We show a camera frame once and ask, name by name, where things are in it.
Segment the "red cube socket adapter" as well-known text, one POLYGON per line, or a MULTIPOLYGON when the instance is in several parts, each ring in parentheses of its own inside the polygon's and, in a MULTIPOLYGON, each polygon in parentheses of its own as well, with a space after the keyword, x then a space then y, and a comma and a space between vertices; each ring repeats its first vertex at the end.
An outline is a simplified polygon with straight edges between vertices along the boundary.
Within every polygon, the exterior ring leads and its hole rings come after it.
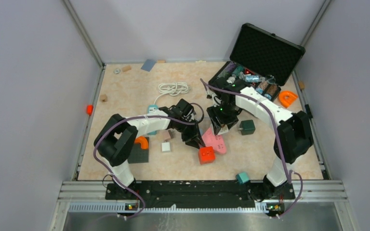
POLYGON ((198 159, 201 165, 213 163, 216 159, 213 147, 201 147, 198 151, 198 159))

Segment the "pink triangular power strip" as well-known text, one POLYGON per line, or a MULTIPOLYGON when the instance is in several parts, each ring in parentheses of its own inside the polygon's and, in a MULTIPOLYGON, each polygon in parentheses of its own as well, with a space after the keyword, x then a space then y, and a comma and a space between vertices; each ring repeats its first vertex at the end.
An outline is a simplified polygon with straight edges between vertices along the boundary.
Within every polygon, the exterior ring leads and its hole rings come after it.
POLYGON ((212 128, 208 128, 202 135, 205 146, 212 147, 217 154, 224 155, 227 152, 225 141, 222 135, 215 135, 212 128))

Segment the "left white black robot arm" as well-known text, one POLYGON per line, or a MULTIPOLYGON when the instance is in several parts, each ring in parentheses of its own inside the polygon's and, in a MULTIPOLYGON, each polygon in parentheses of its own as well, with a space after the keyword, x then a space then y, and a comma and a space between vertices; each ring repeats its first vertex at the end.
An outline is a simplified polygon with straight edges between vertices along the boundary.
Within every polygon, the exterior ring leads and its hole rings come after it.
POLYGON ((135 193, 128 157, 137 138, 154 131, 174 129, 181 134, 185 145, 197 149, 205 146, 193 112, 194 104, 180 99, 176 105, 160 107, 145 115, 125 118, 114 114, 110 117, 93 142, 93 157, 111 174, 122 198, 129 199, 135 193))

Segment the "white cube socket adapter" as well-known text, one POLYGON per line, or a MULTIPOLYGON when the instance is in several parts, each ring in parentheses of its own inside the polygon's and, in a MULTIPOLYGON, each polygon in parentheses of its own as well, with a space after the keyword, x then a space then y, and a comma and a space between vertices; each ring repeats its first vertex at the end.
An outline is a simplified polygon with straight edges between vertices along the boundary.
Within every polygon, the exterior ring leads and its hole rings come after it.
POLYGON ((225 134, 225 133, 228 133, 229 132, 229 128, 227 125, 223 126, 220 131, 219 131, 219 135, 222 135, 222 134, 225 134))

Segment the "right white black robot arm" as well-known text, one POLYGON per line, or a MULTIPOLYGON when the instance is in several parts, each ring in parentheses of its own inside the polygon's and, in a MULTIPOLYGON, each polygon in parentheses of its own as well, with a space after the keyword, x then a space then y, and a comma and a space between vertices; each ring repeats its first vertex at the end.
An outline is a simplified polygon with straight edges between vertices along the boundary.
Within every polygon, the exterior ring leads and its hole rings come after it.
POLYGON ((220 100, 229 99, 229 103, 242 109, 267 124, 274 132, 274 152, 277 158, 265 175, 264 194, 277 198, 283 191, 282 184, 291 182, 291 166, 314 144, 310 118, 304 111, 291 112, 276 105, 270 99, 260 95, 253 87, 230 84, 229 90, 223 90, 203 83, 208 95, 221 94, 220 100))

